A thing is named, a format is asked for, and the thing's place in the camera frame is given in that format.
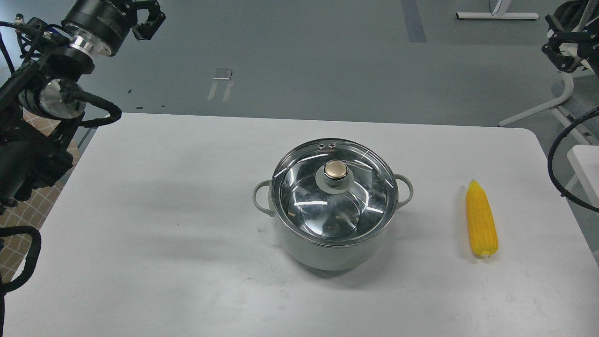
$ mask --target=corn cob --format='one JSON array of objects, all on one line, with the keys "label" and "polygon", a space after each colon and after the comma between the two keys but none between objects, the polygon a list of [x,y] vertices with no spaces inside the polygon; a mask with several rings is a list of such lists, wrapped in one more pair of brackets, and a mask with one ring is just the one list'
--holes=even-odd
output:
[{"label": "corn cob", "polygon": [[466,214],[472,251],[478,256],[490,257],[498,248],[497,232],[485,191],[476,180],[468,187]]}]

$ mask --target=lid knob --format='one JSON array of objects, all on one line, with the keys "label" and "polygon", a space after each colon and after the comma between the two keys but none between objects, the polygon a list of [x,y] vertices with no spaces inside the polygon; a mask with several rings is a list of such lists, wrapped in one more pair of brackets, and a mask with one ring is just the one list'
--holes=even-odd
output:
[{"label": "lid knob", "polygon": [[325,176],[332,180],[341,180],[347,176],[347,166],[340,160],[331,160],[325,164]]}]

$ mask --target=tiled floor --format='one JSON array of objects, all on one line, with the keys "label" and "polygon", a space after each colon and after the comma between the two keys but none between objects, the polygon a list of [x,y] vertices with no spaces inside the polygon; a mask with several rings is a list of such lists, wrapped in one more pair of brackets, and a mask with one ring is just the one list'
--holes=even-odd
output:
[{"label": "tiled floor", "polygon": [[[32,113],[25,113],[24,120],[44,135],[49,135],[58,125],[58,121],[41,118]],[[80,153],[74,141],[68,146],[67,151],[73,155],[73,165],[79,162]],[[0,227],[12,227],[17,225],[30,225],[40,229],[44,220],[52,210],[54,202],[63,188],[63,183],[58,182],[54,186],[38,188],[33,190],[31,198],[20,202],[17,207],[8,208],[6,213],[0,217]],[[29,251],[30,237],[27,235],[15,235],[3,239],[3,248],[0,250],[0,275],[6,283],[10,281],[23,258]]]},{"label": "tiled floor", "polygon": [[[512,2],[510,11],[536,12],[536,21],[456,19],[456,11],[487,10],[487,0],[411,1],[426,42],[410,42],[407,24],[415,20],[407,2],[161,1],[167,19],[154,39],[129,36],[80,84],[125,112],[480,126],[552,98],[559,75],[540,51],[542,17],[563,1]],[[0,20],[19,12],[59,22],[69,5],[0,0]],[[226,101],[225,85],[207,99],[215,68],[233,69]],[[550,113],[510,127],[533,130],[546,150],[561,129]],[[572,174],[565,149],[573,144],[556,158],[564,182]],[[596,214],[573,211],[591,249],[599,249]]]}]

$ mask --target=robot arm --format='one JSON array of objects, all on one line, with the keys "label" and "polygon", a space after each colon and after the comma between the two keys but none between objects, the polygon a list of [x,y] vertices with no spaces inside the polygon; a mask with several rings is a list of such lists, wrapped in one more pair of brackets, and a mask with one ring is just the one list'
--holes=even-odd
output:
[{"label": "robot arm", "polygon": [[[560,71],[574,72],[586,60],[599,76],[599,7],[598,1],[562,4],[554,15],[547,15],[549,41],[542,51]],[[576,46],[575,55],[564,55],[564,46]]]},{"label": "robot arm", "polygon": [[[139,10],[149,11],[140,24]],[[118,106],[85,92],[77,81],[91,74],[98,54],[114,56],[130,30],[136,39],[149,40],[164,20],[155,0],[76,0],[60,26],[36,17],[25,23],[21,15],[15,24],[0,23],[16,29],[23,53],[21,67],[0,87],[0,214],[29,199],[33,189],[54,185],[72,167],[66,149],[79,126],[99,127],[120,118]],[[87,104],[109,117],[84,121]],[[60,123],[46,137],[23,120],[23,108]]]}]

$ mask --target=glass lid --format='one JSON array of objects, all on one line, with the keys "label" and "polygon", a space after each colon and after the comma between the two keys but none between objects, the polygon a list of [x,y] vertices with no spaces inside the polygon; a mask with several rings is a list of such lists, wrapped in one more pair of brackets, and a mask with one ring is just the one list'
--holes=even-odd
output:
[{"label": "glass lid", "polygon": [[342,139],[314,140],[291,150],[278,164],[271,186],[283,222],[327,245],[374,236],[397,203],[388,165],[366,147]]}]

